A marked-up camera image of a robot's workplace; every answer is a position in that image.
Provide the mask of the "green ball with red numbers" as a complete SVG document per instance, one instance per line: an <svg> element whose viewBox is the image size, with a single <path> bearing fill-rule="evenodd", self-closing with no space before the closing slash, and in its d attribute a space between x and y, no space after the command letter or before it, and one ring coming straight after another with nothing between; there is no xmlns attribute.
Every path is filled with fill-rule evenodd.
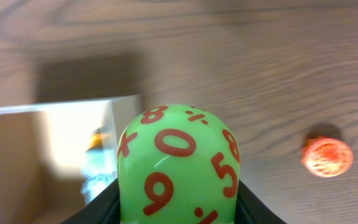
<svg viewBox="0 0 358 224"><path fill-rule="evenodd" d="M189 105L148 110L123 131L117 177L123 223L233 223L241 158L234 133Z"/></svg>

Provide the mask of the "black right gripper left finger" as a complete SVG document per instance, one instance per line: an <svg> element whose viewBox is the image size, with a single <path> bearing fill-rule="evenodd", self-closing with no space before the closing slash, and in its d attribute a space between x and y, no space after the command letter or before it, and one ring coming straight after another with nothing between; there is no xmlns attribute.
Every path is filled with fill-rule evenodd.
<svg viewBox="0 0 358 224"><path fill-rule="evenodd" d="M82 210L61 224L120 224L121 210L118 179L106 187Z"/></svg>

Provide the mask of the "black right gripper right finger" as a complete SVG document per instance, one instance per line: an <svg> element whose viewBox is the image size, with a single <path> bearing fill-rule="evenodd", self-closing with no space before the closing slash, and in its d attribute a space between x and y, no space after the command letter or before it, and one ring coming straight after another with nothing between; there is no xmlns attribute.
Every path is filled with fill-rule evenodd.
<svg viewBox="0 0 358 224"><path fill-rule="evenodd" d="M240 180L234 224L287 224Z"/></svg>

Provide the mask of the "yellow grey toy truck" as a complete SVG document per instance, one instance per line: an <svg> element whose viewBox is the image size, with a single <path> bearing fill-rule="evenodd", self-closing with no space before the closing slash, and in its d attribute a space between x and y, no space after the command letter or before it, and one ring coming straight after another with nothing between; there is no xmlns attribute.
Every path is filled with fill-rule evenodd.
<svg viewBox="0 0 358 224"><path fill-rule="evenodd" d="M91 133L90 145L85 151L85 164L81 168L84 178L81 194L86 205L117 177L113 158L115 149L108 131L98 128Z"/></svg>

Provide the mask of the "orange plastic cage ball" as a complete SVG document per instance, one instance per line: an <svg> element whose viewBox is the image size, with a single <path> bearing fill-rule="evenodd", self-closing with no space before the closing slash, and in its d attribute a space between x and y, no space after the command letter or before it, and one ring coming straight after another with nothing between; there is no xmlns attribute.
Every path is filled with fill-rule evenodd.
<svg viewBox="0 0 358 224"><path fill-rule="evenodd" d="M302 164L313 175L322 178L345 173L354 160L353 153L345 142L326 136L308 139L302 153Z"/></svg>

